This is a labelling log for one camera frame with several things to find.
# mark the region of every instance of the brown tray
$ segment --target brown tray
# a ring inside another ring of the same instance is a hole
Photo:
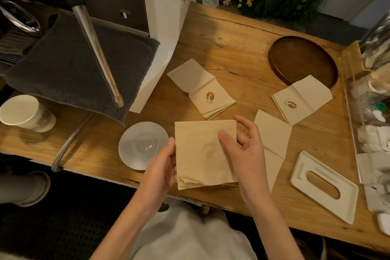
[[[333,58],[318,44],[298,36],[276,40],[268,50],[268,61],[276,76],[287,85],[312,75],[331,88],[339,77]]]

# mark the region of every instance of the napkin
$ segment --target napkin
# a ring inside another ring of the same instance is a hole
[[[283,118],[294,125],[332,100],[332,93],[319,80],[309,75],[272,95],[272,99]]]
[[[235,120],[175,122],[179,190],[238,181],[229,154],[218,139],[222,129],[236,140]]]
[[[214,75],[194,59],[168,72],[170,79],[184,92],[206,120],[229,108],[236,101],[218,83]]]
[[[259,129],[264,145],[268,187],[272,191],[280,167],[286,158],[292,127],[262,110],[257,111],[254,123]]]

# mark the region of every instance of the microfiber cloth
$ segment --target microfiber cloth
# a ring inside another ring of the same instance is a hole
[[[70,15],[52,28],[6,74],[8,85],[24,93],[107,115],[124,124],[159,42],[94,24],[124,106],[114,105],[93,51]]]

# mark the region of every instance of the green bottle cap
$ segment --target green bottle cap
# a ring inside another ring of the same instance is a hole
[[[385,112],[385,111],[387,110],[387,106],[386,106],[386,104],[383,103],[383,102],[377,102],[377,103],[375,103],[375,107],[376,107],[379,111],[381,111],[381,112]]]

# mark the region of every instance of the oval hole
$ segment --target oval hole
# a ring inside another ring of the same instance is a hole
[[[308,171],[306,173],[306,178],[308,181],[313,184],[314,186],[318,187],[321,189],[323,192],[325,192],[327,195],[334,199],[339,199],[340,198],[340,192],[339,190],[330,184],[328,181],[325,179],[321,178],[319,175],[312,171]]]

